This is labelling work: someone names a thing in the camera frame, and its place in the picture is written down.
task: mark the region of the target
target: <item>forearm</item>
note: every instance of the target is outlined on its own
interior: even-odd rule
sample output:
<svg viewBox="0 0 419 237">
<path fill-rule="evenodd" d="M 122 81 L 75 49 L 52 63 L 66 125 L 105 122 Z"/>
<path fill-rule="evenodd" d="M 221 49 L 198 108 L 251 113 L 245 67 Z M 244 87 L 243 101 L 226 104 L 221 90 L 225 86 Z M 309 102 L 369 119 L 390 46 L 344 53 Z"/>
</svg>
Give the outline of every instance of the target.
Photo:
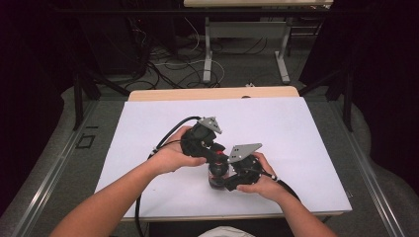
<svg viewBox="0 0 419 237">
<path fill-rule="evenodd" d="M 275 202 L 281 207 L 295 237 L 336 236 L 336 234 L 311 214 L 307 208 L 289 193 L 281 194 Z"/>
<path fill-rule="evenodd" d="M 79 204 L 51 236 L 109 236 L 156 175 L 147 162 L 137 166 Z"/>
</svg>

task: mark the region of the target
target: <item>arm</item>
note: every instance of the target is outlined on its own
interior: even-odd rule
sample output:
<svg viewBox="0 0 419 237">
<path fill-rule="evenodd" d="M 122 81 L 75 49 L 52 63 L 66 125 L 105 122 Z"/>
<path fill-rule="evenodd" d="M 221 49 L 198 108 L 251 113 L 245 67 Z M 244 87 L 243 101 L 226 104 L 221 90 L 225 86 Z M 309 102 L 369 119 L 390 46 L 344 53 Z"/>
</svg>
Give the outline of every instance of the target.
<svg viewBox="0 0 419 237">
<path fill-rule="evenodd" d="M 168 142 L 179 140 L 187 129 L 181 127 Z M 156 176 L 205 162 L 205 158 L 185 156 L 179 142 L 164 146 L 150 159 L 80 203 L 61 220 L 50 236 L 110 236 Z"/>
<path fill-rule="evenodd" d="M 258 158 L 265 171 L 275 175 L 274 170 L 268 164 L 262 153 L 255 153 L 254 155 Z M 237 189 L 244 193 L 257 193 L 264 198 L 276 202 L 283 210 L 284 216 L 293 231 L 293 235 L 296 237 L 336 236 L 329 227 L 311 214 L 298 199 L 267 176 L 262 176 L 254 185 L 240 185 Z"/>
</svg>

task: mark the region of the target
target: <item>white paper sheet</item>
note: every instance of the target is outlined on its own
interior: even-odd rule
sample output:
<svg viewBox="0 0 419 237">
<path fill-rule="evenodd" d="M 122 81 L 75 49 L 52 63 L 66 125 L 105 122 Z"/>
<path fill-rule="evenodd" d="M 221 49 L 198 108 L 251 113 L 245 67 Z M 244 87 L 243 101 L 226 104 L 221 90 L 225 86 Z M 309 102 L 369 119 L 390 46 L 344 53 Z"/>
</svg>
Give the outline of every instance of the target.
<svg viewBox="0 0 419 237">
<path fill-rule="evenodd" d="M 310 211 L 352 209 L 303 98 L 126 102 L 96 191 L 145 161 L 173 126 L 191 116 L 216 117 L 222 134 L 215 142 L 225 154 L 236 144 L 262 143 L 258 151 Z M 208 165 L 157 177 L 140 207 L 147 218 L 275 213 L 282 211 L 258 195 L 213 190 Z M 125 217 L 134 217 L 133 206 Z"/>
</svg>

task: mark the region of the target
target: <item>desk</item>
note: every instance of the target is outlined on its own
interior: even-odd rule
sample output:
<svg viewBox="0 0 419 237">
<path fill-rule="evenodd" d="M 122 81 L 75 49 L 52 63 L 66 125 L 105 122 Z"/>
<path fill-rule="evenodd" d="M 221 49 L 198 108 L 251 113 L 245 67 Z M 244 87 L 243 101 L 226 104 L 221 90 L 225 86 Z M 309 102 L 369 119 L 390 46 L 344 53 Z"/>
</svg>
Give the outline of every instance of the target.
<svg viewBox="0 0 419 237">
<path fill-rule="evenodd" d="M 293 187 L 313 213 L 340 214 L 352 209 L 305 100 L 293 87 L 133 92 L 122 112 L 96 191 L 143 162 L 153 146 L 189 116 L 217 117 L 223 133 L 215 141 L 226 147 L 227 154 L 235 144 L 262 143 L 259 151 L 267 155 L 280 178 Z M 275 203 L 258 195 L 211 189 L 207 171 L 204 165 L 157 177 L 142 195 L 140 219 L 282 216 Z M 132 207 L 125 219 L 133 216 Z"/>
<path fill-rule="evenodd" d="M 292 7 L 331 5 L 333 0 L 185 0 L 186 7 Z M 284 63 L 284 55 L 293 24 L 292 18 L 285 22 L 211 22 L 206 17 L 206 62 L 203 82 L 210 81 L 212 52 L 211 38 L 272 38 L 281 39 L 280 50 L 275 51 L 282 82 L 290 84 L 290 77 Z"/>
</svg>

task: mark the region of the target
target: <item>person's left hand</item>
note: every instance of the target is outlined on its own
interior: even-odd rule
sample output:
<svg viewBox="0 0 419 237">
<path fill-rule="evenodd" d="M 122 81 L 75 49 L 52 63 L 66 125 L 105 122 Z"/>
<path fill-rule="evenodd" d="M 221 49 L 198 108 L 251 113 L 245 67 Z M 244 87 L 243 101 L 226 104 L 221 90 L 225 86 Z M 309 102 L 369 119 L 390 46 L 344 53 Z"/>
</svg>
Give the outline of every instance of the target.
<svg viewBox="0 0 419 237">
<path fill-rule="evenodd" d="M 190 126 L 182 126 L 179 128 L 166 141 L 167 145 L 164 145 L 147 161 L 153 165 L 153 168 L 158 175 L 174 172 L 184 166 L 200 166 L 207 162 L 207 159 L 204 157 L 191 157 L 182 153 L 180 139 L 182 135 L 190 128 Z"/>
</svg>

